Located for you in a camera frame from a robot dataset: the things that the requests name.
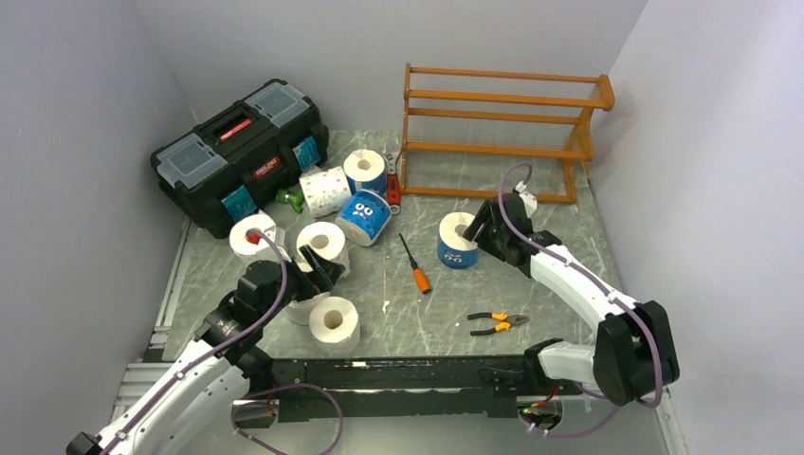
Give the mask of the blue paper roll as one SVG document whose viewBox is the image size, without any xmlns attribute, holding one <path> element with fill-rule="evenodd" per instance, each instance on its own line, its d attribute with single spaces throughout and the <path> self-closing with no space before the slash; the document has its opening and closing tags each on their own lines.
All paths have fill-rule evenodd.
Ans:
<svg viewBox="0 0 804 455">
<path fill-rule="evenodd" d="M 476 243 L 463 234 L 475 220 L 471 213 L 455 211 L 445 215 L 439 223 L 437 256 L 445 266 L 452 269 L 468 269 L 479 261 Z"/>
</svg>

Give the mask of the orange wooden shelf rack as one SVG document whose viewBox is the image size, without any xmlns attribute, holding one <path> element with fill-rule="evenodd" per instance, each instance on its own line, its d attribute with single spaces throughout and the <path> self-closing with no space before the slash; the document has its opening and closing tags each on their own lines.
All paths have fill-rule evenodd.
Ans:
<svg viewBox="0 0 804 455">
<path fill-rule="evenodd" d="M 616 97 L 607 74 L 577 76 L 407 64 L 398 185 L 403 194 L 486 198 L 491 190 L 418 183 L 413 154 L 460 154 L 557 163 L 558 192 L 540 202 L 573 204 L 576 167 L 594 159 L 592 118 L 610 112 Z"/>
</svg>

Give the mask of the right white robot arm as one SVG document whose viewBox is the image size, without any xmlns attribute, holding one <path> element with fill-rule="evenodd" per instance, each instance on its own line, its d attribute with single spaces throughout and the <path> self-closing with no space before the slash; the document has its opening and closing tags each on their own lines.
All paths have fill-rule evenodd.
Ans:
<svg viewBox="0 0 804 455">
<path fill-rule="evenodd" d="M 622 407 L 642 401 L 680 377 L 680 366 L 666 309 L 640 302 L 606 283 L 583 265 L 551 231 L 536 231 L 536 204 L 525 192 L 490 198 L 459 235 L 480 250 L 546 286 L 588 325 L 591 345 L 561 338 L 525 351 L 522 380 L 534 393 L 558 381 L 595 387 Z"/>
</svg>

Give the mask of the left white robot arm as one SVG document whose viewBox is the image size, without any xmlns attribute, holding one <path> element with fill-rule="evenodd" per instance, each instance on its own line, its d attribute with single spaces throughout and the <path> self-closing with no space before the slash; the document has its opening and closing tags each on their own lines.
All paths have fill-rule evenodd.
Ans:
<svg viewBox="0 0 804 455">
<path fill-rule="evenodd" d="M 291 301 L 332 290 L 346 271 L 309 246 L 301 254 L 308 272 L 284 258 L 250 264 L 169 370 L 97 434 L 77 434 L 66 453 L 174 454 L 223 406 L 265 395 L 275 379 L 272 358 L 257 346 L 265 326 Z"/>
</svg>

